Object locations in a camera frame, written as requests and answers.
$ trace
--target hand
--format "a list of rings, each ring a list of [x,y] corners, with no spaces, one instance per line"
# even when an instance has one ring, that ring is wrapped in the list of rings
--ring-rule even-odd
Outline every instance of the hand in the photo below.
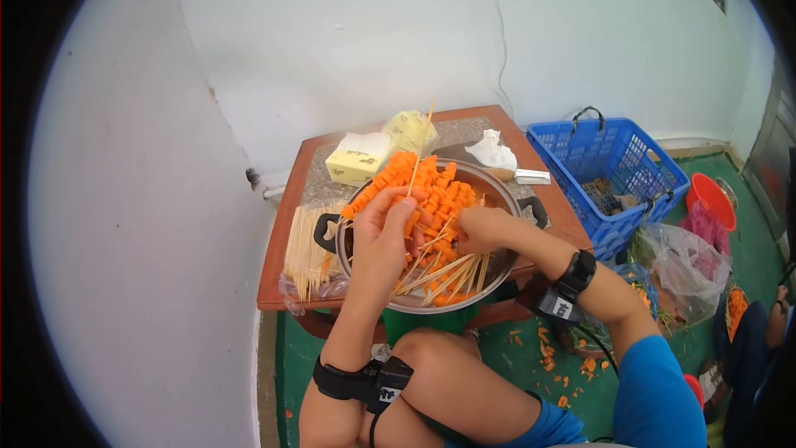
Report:
[[[513,217],[499,207],[472,206],[459,214],[459,251],[487,254],[505,247]]]
[[[415,210],[421,212],[422,224],[432,224],[432,215],[417,205],[418,200],[425,200],[428,194],[413,189],[411,197],[390,207],[396,196],[406,195],[408,191],[409,187],[384,189],[354,219],[353,265],[345,297],[347,302],[378,306],[381,311],[390,302],[407,251],[413,256],[420,254],[418,246],[425,244],[423,232],[414,226],[413,238],[404,239],[403,226]]]
[[[777,286],[777,296],[774,298],[775,301],[784,302],[785,295],[788,294],[788,288],[784,285]]]

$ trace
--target tissue box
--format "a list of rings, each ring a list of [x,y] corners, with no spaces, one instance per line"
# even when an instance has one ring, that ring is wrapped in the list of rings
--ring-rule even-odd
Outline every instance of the tissue box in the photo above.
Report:
[[[415,111],[401,111],[385,123],[381,131],[393,137],[395,146],[402,150],[417,154],[420,148],[420,139],[423,138],[423,126],[426,124],[426,115]],[[428,156],[437,148],[439,136],[434,124],[428,125],[426,146],[423,154]]]
[[[360,187],[379,173],[395,150],[396,144],[387,134],[346,134],[326,158],[326,168],[333,181]]]

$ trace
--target label sticker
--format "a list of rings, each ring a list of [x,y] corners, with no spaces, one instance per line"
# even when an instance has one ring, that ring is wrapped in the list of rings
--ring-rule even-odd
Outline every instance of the label sticker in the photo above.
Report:
[[[400,392],[402,391],[403,389],[382,387],[381,393],[379,393],[379,401],[383,401],[384,403],[392,403],[398,398],[398,396],[400,396]]]
[[[557,317],[569,319],[569,314],[572,313],[572,303],[568,302],[561,297],[556,298],[556,307],[553,309],[553,314]]]

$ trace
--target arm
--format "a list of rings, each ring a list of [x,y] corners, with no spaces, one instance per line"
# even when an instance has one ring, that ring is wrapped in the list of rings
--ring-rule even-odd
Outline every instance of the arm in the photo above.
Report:
[[[572,254],[577,252],[572,244],[502,209],[468,208],[462,212],[459,226],[463,230],[464,251],[484,253],[497,247],[509,248],[534,262],[552,281],[567,271]],[[661,335],[638,294],[602,263],[597,263],[592,282],[580,294],[577,303],[608,328],[617,364],[634,343],[648,336]]]
[[[484,253],[508,247],[536,263],[550,280],[564,274],[576,251],[503,210],[465,210],[459,226],[463,229],[461,251]],[[701,405],[650,311],[630,285],[598,263],[577,303],[608,327],[616,361],[622,361],[614,403],[616,443],[639,448],[704,446],[707,432]]]
[[[393,284],[403,271],[406,250],[420,254],[422,232],[414,242],[404,243],[403,225],[425,199],[419,189],[413,197],[390,204],[408,187],[380,192],[354,222],[354,262],[345,301],[321,352],[321,363],[338,370],[356,372],[370,361],[373,330],[381,311],[393,293]],[[421,219],[431,223],[423,211]],[[354,446],[362,423],[362,404],[355,400],[333,399],[318,391],[311,380],[304,393],[298,419],[302,446]]]
[[[766,347],[776,349],[785,340],[785,332],[788,326],[788,302],[785,295],[788,289],[784,285],[777,287],[776,302],[771,306],[766,323]]]

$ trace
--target person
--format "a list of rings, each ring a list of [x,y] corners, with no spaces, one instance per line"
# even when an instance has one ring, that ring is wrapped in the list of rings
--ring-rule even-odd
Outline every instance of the person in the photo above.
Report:
[[[717,419],[721,404],[732,392],[723,433],[724,445],[728,448],[742,446],[752,409],[767,383],[767,371],[790,332],[794,309],[785,301],[787,294],[787,287],[778,285],[768,313],[763,303],[752,302],[741,316],[721,366],[709,360],[701,367],[700,381],[706,385],[708,382],[716,384],[715,389],[712,384],[709,386],[713,393],[704,404],[706,422]],[[720,312],[714,320],[714,329],[722,329],[723,321],[723,312]],[[716,334],[726,339],[725,333]]]
[[[418,208],[420,190],[390,208],[407,187],[385,189],[354,221],[348,294],[320,355],[320,362],[355,372],[370,360],[373,330],[403,271],[406,250],[419,254],[422,235],[406,244],[403,225]],[[527,219],[502,209],[471,207],[459,216],[459,249],[490,253],[504,247],[536,263],[550,280],[560,278],[577,250]],[[695,395],[658,326],[633,289],[597,264],[577,304],[608,328],[619,365],[614,440],[629,446],[704,448],[707,434]],[[414,369],[400,396],[381,414],[373,444],[457,446],[423,421],[423,415],[461,433],[472,445],[530,448],[584,443],[582,421],[533,392],[524,392],[488,368],[476,343],[432,329],[417,329],[393,348]],[[355,399],[333,399],[310,380],[299,416],[302,446],[367,446],[373,414]]]

